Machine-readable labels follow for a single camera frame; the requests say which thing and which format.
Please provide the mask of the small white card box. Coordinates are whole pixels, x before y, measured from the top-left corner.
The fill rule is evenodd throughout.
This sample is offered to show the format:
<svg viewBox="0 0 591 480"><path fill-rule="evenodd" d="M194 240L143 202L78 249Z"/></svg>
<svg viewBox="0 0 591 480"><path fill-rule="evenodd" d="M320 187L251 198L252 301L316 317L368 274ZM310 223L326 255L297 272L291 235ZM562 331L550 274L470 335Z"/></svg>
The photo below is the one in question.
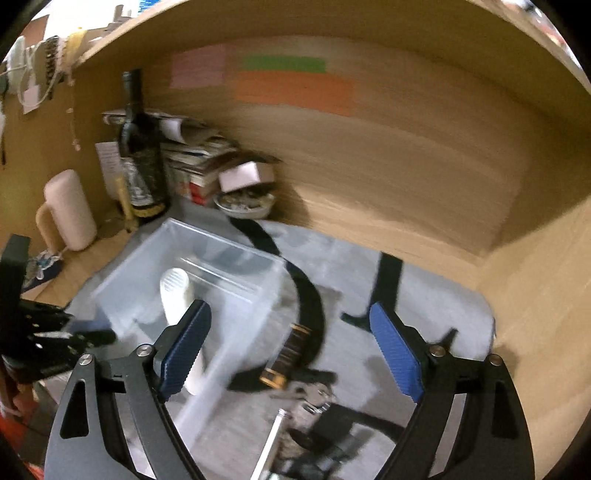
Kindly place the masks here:
<svg viewBox="0 0 591 480"><path fill-rule="evenodd" d="M219 184L224 193L276 181L273 165L249 161L219 174Z"/></svg>

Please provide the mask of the clear plastic storage bin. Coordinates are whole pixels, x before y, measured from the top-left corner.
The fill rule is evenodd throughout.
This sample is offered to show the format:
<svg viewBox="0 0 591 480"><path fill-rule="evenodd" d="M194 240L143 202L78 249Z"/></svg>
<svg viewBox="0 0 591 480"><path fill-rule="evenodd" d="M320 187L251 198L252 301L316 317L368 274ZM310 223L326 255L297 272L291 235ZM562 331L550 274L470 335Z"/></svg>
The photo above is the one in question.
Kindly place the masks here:
<svg viewBox="0 0 591 480"><path fill-rule="evenodd" d="M117 335L115 353L153 343L168 314L192 300L211 307L202 369L171 397L170 415L187 445L197 440L233 375L245 367L283 284L283 259L168 219L91 295ZM179 307L171 306L176 300Z"/></svg>

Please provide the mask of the white bowl of stones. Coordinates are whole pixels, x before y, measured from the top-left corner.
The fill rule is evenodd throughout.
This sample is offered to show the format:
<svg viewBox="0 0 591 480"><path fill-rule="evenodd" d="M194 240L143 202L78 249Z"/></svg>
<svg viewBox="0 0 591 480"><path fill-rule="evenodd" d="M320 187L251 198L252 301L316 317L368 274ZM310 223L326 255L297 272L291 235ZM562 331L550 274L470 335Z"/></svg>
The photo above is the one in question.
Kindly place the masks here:
<svg viewBox="0 0 591 480"><path fill-rule="evenodd" d="M214 198L215 206L224 215L246 220L266 219L275 203L272 193L260 195L247 190L220 193Z"/></svg>

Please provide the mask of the pink sticky note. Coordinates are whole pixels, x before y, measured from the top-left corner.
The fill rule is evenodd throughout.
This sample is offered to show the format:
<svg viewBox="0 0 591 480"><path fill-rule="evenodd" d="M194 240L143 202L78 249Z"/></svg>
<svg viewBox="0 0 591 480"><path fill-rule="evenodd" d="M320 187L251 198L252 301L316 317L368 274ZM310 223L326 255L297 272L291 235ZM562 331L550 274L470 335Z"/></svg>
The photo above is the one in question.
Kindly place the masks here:
<svg viewBox="0 0 591 480"><path fill-rule="evenodd" d="M198 89L224 83L226 54L224 44L186 50L171 56L171 89Z"/></svg>

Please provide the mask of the black clip microphone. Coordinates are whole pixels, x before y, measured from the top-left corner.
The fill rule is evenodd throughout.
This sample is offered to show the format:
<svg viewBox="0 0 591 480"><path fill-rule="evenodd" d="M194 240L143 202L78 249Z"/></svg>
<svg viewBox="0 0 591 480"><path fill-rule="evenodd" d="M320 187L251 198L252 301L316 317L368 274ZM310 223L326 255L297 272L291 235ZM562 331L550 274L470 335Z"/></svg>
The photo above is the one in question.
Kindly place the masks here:
<svg viewBox="0 0 591 480"><path fill-rule="evenodd" d="M367 441L365 414L339 404L328 384L297 382L270 397L286 408L270 433L263 478L328 479Z"/></svg>

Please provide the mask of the dark wine bottle elephant label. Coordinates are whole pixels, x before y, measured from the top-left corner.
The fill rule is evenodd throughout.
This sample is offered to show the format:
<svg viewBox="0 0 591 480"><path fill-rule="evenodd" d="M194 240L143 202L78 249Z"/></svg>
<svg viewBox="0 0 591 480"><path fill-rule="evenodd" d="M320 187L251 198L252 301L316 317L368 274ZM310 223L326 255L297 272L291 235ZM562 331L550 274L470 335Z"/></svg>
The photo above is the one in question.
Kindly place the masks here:
<svg viewBox="0 0 591 480"><path fill-rule="evenodd" d="M123 73L125 116L118 135L123 178L133 214L140 225L163 216L170 207L156 118L144 107L139 69Z"/></svg>

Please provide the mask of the orange sticky note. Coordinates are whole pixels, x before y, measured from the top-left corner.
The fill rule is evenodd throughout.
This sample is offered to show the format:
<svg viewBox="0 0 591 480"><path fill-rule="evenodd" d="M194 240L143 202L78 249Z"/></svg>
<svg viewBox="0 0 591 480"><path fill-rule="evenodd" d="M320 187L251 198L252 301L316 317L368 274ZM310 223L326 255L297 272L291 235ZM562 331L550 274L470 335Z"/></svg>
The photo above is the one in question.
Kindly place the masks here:
<svg viewBox="0 0 591 480"><path fill-rule="evenodd" d="M355 83L328 73L243 71L232 81L237 101L257 105L293 106L349 117Z"/></svg>

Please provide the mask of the stack of books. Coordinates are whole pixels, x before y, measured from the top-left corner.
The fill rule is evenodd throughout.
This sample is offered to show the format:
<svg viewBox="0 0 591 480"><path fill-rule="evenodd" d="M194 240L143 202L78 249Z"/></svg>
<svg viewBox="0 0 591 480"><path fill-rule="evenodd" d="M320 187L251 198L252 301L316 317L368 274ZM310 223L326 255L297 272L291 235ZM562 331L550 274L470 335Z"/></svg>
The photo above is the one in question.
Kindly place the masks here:
<svg viewBox="0 0 591 480"><path fill-rule="evenodd" d="M197 205L211 205L221 190L219 175L238 159L239 144L188 117L162 117L158 126L169 188Z"/></svg>

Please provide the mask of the grey mat with black letters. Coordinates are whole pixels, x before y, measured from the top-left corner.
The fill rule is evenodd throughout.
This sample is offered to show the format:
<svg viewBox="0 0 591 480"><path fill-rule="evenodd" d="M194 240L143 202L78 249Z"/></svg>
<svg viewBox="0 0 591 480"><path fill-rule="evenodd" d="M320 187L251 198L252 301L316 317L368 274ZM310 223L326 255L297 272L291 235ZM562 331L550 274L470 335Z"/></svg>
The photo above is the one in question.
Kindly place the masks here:
<svg viewBox="0 0 591 480"><path fill-rule="evenodd" d="M478 293L394 256L175 207L90 296L115 341L76 363L50 479L423 479L487 367Z"/></svg>

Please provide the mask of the green sticky note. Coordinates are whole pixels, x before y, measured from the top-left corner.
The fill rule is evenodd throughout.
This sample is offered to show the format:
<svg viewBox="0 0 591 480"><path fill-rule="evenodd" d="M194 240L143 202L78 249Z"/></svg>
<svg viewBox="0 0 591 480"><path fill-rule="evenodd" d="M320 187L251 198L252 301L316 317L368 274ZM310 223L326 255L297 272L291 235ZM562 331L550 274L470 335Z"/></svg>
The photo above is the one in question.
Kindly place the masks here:
<svg viewBox="0 0 591 480"><path fill-rule="evenodd" d="M301 73L325 73L325 60L317 57L288 55L249 55L240 60L243 71L281 71Z"/></svg>

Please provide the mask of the wooden shelf board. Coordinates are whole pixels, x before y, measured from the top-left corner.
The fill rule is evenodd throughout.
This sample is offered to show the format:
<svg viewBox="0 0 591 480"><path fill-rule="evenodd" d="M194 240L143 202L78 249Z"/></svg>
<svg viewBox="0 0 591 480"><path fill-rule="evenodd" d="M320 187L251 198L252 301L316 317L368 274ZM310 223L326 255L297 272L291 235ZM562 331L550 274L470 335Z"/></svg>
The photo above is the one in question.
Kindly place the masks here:
<svg viewBox="0 0 591 480"><path fill-rule="evenodd" d="M344 37L433 56L515 90L520 80L590 97L568 56L481 1L161 2L92 46L79 65L249 36Z"/></svg>

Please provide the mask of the yellow lip balm tube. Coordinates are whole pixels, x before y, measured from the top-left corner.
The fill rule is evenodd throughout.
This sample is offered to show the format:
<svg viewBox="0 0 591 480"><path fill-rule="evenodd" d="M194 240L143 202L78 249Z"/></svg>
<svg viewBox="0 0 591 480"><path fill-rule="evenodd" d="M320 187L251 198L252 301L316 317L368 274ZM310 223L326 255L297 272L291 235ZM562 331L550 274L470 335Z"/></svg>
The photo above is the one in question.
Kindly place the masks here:
<svg viewBox="0 0 591 480"><path fill-rule="evenodd" d="M137 229L137 221L132 210L126 183L122 175L119 175L115 179L115 185L117 189L119 203L121 204L124 216L125 228L128 232L133 232Z"/></svg>

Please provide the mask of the white handwritten note paper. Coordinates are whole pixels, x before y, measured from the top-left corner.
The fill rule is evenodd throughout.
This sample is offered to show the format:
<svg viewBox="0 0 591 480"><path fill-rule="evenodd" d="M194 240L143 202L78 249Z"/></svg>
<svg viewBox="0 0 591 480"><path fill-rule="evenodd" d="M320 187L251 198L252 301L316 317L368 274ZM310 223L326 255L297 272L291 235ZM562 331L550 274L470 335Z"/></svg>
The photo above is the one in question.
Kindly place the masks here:
<svg viewBox="0 0 591 480"><path fill-rule="evenodd" d="M117 142L98 142L95 149L108 196L117 201L116 179L122 175L121 160Z"/></svg>

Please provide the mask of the cartoon sticker card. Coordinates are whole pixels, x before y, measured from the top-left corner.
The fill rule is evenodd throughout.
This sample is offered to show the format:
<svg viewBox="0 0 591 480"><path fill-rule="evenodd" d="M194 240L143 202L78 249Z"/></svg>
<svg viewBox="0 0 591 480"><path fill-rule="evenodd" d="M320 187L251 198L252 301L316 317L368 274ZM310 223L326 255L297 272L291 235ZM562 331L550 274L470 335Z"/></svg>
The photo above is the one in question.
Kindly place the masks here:
<svg viewBox="0 0 591 480"><path fill-rule="evenodd" d="M60 253L44 250L30 257L27 266L22 292L27 293L54 280L62 270L63 258Z"/></svg>

